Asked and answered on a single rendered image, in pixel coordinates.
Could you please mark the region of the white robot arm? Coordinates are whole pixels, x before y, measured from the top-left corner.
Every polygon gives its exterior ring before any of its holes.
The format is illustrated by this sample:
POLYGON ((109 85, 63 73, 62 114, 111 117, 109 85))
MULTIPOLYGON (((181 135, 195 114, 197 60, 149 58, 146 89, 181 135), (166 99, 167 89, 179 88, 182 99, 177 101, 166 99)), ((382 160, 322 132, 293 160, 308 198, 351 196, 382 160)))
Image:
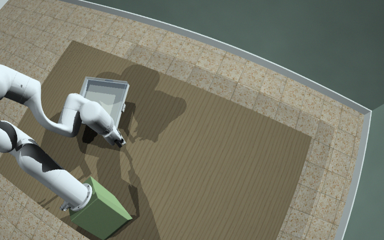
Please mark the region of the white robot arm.
MULTIPOLYGON (((65 137, 75 137, 82 121, 100 135, 108 134, 114 125, 99 103, 77 93, 67 96, 58 123, 52 122, 42 109, 41 83, 0 64, 0 100, 3 97, 29 107, 41 126, 65 137)), ((13 155, 23 171, 61 197, 64 200, 59 207, 61 211, 70 208, 76 212, 89 202, 92 187, 88 183, 79 182, 35 140, 5 120, 0 120, 0 152, 13 155)))

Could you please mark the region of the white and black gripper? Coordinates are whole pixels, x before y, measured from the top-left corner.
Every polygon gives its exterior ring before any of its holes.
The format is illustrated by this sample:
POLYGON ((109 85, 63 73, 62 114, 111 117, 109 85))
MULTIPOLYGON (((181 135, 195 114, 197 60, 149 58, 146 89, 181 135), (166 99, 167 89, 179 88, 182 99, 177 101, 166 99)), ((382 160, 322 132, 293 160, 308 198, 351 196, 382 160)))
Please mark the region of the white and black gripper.
MULTIPOLYGON (((102 134, 100 134, 100 135, 102 135, 102 134)), ((113 127, 112 127, 111 131, 107 134, 103 134, 102 136, 112 146, 115 145, 115 143, 116 143, 119 148, 122 147, 121 143, 124 141, 124 139, 121 138, 120 134, 118 133, 118 130, 115 128, 114 122, 113 122, 113 127)))

